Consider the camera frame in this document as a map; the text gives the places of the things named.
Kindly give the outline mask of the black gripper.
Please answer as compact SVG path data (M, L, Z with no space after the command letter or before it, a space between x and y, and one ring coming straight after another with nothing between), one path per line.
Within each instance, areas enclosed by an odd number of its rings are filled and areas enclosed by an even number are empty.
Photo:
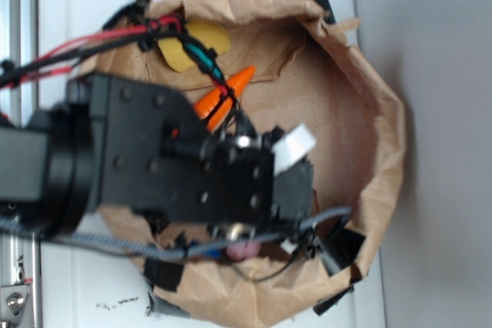
M212 237L299 237L311 213L316 138L301 123L261 136L220 139L204 163L199 221Z

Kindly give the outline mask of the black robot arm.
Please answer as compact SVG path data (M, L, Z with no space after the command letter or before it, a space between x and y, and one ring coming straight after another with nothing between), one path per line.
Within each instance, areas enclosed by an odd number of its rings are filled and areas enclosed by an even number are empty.
M175 89L92 74L25 128L1 124L1 214L45 236L69 234L101 205L152 224L297 234L311 212L313 167L280 147L302 126L259 134L237 113L212 133Z

